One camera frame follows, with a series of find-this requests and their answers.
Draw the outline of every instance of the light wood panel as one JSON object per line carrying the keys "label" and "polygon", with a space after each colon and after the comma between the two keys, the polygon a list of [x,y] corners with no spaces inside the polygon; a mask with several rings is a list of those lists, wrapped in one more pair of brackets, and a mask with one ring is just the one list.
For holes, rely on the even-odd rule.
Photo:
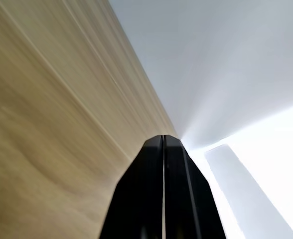
{"label": "light wood panel", "polygon": [[143,142],[175,135],[102,0],[0,0],[0,239],[97,238]]}

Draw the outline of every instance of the white ceiling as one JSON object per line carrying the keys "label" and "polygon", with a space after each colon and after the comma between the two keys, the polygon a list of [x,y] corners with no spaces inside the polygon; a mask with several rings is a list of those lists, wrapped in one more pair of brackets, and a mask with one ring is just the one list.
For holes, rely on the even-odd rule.
{"label": "white ceiling", "polygon": [[293,105],[293,0],[110,0],[188,147]]}

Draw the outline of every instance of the white wall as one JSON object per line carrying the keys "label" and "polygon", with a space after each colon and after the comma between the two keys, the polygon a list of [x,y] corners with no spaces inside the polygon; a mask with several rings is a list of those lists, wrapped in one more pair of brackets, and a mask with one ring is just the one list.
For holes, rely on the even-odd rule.
{"label": "white wall", "polygon": [[191,148],[293,105],[293,0],[110,3]]}
{"label": "white wall", "polygon": [[237,220],[228,210],[230,206],[225,195],[221,192],[206,160],[203,159],[205,152],[225,143],[232,148],[293,230],[293,108],[257,122],[209,147],[190,152],[210,182],[222,222],[227,222],[225,230],[238,234],[240,229]]}
{"label": "white wall", "polygon": [[246,239],[293,239],[293,230],[228,145],[205,157]]}

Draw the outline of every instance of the wood grain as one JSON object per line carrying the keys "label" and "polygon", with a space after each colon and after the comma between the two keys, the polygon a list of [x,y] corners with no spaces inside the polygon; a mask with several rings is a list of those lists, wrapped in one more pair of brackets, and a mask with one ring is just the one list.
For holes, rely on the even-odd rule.
{"label": "wood grain", "polygon": [[175,132],[107,1],[0,0],[0,239],[97,238],[156,134]]}

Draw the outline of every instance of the black object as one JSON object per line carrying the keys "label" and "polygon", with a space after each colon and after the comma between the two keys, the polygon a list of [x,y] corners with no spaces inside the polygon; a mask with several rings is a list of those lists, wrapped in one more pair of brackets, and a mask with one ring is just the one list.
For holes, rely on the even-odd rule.
{"label": "black object", "polygon": [[118,182],[101,239],[162,238],[163,171],[168,239],[225,239],[207,180],[180,140],[147,140]]}

